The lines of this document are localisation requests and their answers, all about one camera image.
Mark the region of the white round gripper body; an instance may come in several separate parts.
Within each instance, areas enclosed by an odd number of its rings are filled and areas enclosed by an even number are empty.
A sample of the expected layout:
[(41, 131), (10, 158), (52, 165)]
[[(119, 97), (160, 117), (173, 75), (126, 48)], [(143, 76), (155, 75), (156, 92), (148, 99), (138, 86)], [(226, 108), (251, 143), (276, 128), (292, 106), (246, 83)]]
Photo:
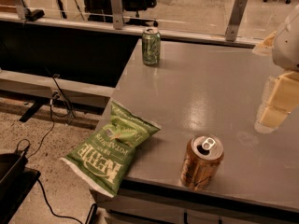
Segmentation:
[(275, 65), (285, 70), (299, 70), (299, 5), (278, 27), (272, 56)]

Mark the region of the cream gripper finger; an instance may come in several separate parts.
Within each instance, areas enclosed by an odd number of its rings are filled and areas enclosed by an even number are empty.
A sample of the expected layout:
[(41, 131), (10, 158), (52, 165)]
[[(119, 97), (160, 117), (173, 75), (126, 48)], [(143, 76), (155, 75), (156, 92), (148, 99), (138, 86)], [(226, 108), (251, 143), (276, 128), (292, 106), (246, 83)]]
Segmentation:
[(270, 35), (268, 35), (262, 42), (260, 42), (253, 48), (252, 52), (256, 55), (271, 56), (276, 33), (277, 32), (274, 31)]
[(299, 106), (299, 73), (286, 72), (269, 77), (264, 85), (262, 103), (254, 128), (258, 133), (271, 133)]

